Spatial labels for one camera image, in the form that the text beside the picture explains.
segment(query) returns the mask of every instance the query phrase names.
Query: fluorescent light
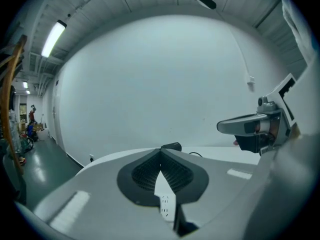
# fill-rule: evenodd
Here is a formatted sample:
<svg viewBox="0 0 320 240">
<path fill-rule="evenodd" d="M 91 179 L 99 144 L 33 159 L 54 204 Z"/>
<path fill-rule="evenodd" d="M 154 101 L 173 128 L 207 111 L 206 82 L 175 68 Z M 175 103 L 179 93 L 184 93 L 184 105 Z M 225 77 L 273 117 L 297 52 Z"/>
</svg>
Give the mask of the fluorescent light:
<svg viewBox="0 0 320 240">
<path fill-rule="evenodd" d="M 66 27 L 67 27 L 67 24 L 65 24 L 61 20 L 58 20 L 54 24 L 48 38 L 45 41 L 45 44 L 41 53 L 43 57 L 46 57 L 46 58 L 49 57 L 52 49 L 54 48 L 56 42 L 58 41 L 59 37 L 61 36 L 63 31 L 66 29 Z"/>
</svg>

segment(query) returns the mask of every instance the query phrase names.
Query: hallway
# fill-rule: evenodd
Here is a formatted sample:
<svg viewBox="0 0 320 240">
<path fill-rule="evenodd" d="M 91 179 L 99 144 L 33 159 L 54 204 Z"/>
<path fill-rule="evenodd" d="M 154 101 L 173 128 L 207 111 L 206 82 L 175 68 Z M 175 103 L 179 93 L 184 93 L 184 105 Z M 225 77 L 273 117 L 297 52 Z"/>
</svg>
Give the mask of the hallway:
<svg viewBox="0 0 320 240">
<path fill-rule="evenodd" d="M 31 211 L 41 199 L 81 170 L 53 139 L 35 142 L 25 158 L 26 207 Z"/>
</svg>

